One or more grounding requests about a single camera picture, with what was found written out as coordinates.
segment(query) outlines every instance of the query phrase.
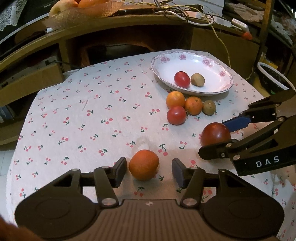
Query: kiwi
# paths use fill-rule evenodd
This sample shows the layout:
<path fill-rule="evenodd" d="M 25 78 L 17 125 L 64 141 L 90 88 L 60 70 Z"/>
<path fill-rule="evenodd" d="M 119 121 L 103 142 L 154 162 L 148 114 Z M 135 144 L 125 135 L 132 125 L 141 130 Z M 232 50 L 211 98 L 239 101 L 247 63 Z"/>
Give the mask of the kiwi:
<path fill-rule="evenodd" d="M 202 87 L 205 84 L 205 78 L 199 73 L 193 74 L 190 80 L 191 83 L 197 87 Z"/>
<path fill-rule="evenodd" d="M 206 100 L 203 103 L 202 112 L 206 115 L 213 115 L 216 111 L 216 105 L 212 100 Z"/>

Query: tiled floor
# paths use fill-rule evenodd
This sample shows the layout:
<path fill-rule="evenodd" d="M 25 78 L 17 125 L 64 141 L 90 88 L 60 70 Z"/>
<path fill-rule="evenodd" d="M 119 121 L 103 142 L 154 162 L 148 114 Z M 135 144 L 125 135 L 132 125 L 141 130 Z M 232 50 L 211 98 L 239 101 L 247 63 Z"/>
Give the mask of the tiled floor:
<path fill-rule="evenodd" d="M 8 220 L 6 209 L 6 177 L 14 150 L 0 151 L 0 215 Z"/>

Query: orange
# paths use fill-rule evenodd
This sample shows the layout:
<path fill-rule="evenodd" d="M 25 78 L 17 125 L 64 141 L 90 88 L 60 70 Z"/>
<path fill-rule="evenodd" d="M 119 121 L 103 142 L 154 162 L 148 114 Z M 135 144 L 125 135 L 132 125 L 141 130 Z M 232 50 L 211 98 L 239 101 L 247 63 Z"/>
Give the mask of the orange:
<path fill-rule="evenodd" d="M 80 0 L 78 7 L 79 8 L 91 7 L 95 4 L 105 3 L 105 2 L 108 2 L 108 0 Z"/>
<path fill-rule="evenodd" d="M 202 111 L 202 100 L 195 96 L 187 98 L 185 101 L 185 110 L 190 115 L 198 115 Z"/>
<path fill-rule="evenodd" d="M 129 162 L 129 170 L 134 178 L 147 181 L 155 176 L 159 164 L 158 156 L 150 150 L 138 151 Z"/>
<path fill-rule="evenodd" d="M 173 91 L 167 95 L 165 102 L 166 102 L 167 107 L 169 109 L 176 107 L 176 106 L 184 107 L 185 97 L 181 92 Z"/>

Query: floral plate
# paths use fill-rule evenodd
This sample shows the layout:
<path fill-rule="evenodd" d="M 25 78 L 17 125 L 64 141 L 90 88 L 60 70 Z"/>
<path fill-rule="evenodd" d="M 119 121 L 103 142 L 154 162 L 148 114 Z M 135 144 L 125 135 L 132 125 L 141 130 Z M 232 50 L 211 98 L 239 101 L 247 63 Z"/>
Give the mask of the floral plate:
<path fill-rule="evenodd" d="M 183 51 L 162 53 L 152 59 L 151 69 L 154 74 L 169 87 L 194 96 L 210 96 L 228 91 L 233 85 L 232 75 L 218 62 L 211 58 Z M 189 77 L 200 73 L 205 78 L 203 87 L 190 84 L 188 88 L 176 85 L 176 72 L 184 71 Z"/>

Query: table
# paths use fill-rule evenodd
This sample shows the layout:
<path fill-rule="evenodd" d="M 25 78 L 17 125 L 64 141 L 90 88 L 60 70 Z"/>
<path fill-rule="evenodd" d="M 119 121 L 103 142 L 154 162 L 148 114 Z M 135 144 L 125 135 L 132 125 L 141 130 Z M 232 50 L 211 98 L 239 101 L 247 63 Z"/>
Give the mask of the table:
<path fill-rule="evenodd" d="M 221 168 L 236 173 L 229 159 L 204 161 L 199 157 L 200 134 L 207 124 L 237 116 L 262 96 L 212 55 L 195 52 L 226 67 L 233 75 L 234 86 L 227 93 L 202 98 L 216 102 L 215 115 L 189 116 L 181 126 L 170 125 L 166 119 L 165 98 L 171 89 L 158 81 L 150 68 L 157 52 L 88 66 L 63 83 L 41 90 L 26 117 L 7 175 L 10 220 L 14 221 L 14 210 L 20 201 L 68 170 L 92 172 L 100 166 L 112 166 L 122 156 L 129 161 L 141 149 L 159 156 L 158 173 L 152 180 L 140 182 L 128 171 L 121 186 L 115 189 L 119 200 L 179 201 L 184 191 L 173 180 L 173 158 L 208 173 L 217 173 Z M 231 137 L 241 139 L 265 125 L 250 124 Z M 285 220 L 278 238 L 294 240 L 294 167 L 243 178 L 282 204 Z M 84 194 L 96 201 L 94 188 L 84 188 Z M 215 195 L 215 189 L 205 188 L 203 194 L 205 202 Z"/>

